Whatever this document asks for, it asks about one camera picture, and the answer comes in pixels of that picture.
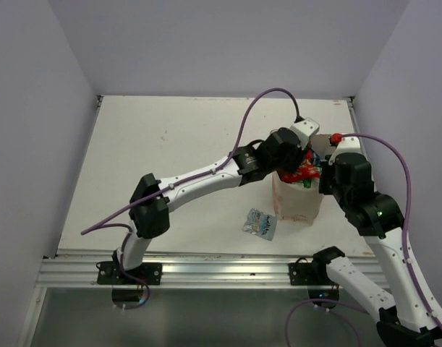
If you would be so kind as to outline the small red snack packet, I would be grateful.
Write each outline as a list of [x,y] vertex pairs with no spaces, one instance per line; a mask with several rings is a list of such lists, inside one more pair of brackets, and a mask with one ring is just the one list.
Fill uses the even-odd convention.
[[279,178],[287,184],[299,182],[310,183],[312,180],[320,178],[320,162],[320,156],[314,150],[310,150],[296,171],[292,173],[279,171]]

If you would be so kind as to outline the beige paper bag orange handles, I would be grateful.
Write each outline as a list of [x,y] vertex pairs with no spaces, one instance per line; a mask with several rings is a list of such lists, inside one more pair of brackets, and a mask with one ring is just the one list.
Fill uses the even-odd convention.
[[[318,134],[311,140],[310,150],[314,150],[321,159],[332,152],[327,134]],[[323,195],[319,192],[319,179],[314,179],[312,187],[306,189],[302,183],[287,184],[280,180],[279,171],[272,175],[273,208],[279,220],[286,220],[307,225],[313,224],[320,212]]]

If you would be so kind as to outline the small silver snack packet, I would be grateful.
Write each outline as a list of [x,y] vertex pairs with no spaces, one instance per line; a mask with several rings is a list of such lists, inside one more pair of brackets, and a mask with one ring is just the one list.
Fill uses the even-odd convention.
[[247,214],[242,230],[249,234],[272,241],[277,226],[277,218],[257,209],[251,209]]

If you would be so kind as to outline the green snack bag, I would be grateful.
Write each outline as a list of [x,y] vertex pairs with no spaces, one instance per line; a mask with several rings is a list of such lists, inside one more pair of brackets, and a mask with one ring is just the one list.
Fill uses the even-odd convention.
[[304,188],[310,189],[312,187],[313,180],[312,179],[304,179],[304,180],[301,181],[301,183],[302,183]]

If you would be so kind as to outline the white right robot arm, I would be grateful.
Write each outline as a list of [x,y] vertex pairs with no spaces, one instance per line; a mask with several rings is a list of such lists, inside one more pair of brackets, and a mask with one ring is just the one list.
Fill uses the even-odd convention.
[[408,239],[402,236],[404,216],[392,197],[375,190],[365,156],[326,156],[319,190],[334,196],[346,219],[371,248],[390,292],[356,270],[337,247],[313,255],[314,280],[343,286],[375,320],[385,346],[434,346],[442,339],[442,308],[421,275],[412,279],[410,272],[418,264]]

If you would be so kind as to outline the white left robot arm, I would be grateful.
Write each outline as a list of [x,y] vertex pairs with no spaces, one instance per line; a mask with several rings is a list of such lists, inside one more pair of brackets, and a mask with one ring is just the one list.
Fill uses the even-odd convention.
[[238,147],[211,166],[169,179],[143,176],[130,200],[131,232],[114,253],[114,275],[129,284],[137,280],[143,255],[152,239],[168,231],[169,214],[207,194],[262,181],[279,169],[297,169],[309,150],[317,128],[304,125],[280,128],[266,140]]

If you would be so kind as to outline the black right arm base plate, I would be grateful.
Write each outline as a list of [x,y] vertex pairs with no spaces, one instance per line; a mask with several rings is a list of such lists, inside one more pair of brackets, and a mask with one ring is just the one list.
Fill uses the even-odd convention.
[[326,266],[319,261],[305,261],[299,258],[288,264],[289,282],[291,286],[332,286],[326,273]]

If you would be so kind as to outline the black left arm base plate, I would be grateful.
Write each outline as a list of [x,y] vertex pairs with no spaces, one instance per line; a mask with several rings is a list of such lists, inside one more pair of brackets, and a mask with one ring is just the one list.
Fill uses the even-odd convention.
[[158,286],[161,282],[162,264],[159,262],[143,262],[138,268],[128,270],[131,278],[124,275],[112,261],[98,262],[95,266],[98,269],[98,285],[131,286],[139,283],[137,279],[145,281],[149,286]]

